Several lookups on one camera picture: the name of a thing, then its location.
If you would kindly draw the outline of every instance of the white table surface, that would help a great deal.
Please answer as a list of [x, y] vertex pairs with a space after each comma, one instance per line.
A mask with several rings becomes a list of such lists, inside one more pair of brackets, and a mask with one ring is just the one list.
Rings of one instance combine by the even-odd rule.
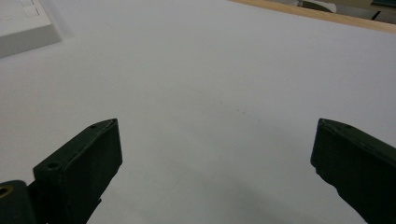
[[309, 163], [319, 118], [396, 146], [396, 35], [225, 0], [42, 0], [63, 41], [0, 59], [0, 182], [118, 118], [89, 223], [364, 223]]

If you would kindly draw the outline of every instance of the white tabletop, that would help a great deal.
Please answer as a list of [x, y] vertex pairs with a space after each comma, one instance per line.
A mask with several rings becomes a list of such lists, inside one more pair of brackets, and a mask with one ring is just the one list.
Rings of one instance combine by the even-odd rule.
[[0, 59], [0, 182], [103, 119], [89, 223], [364, 223], [309, 159], [319, 118], [396, 146], [396, 37], [225, 0], [42, 0], [63, 41]]

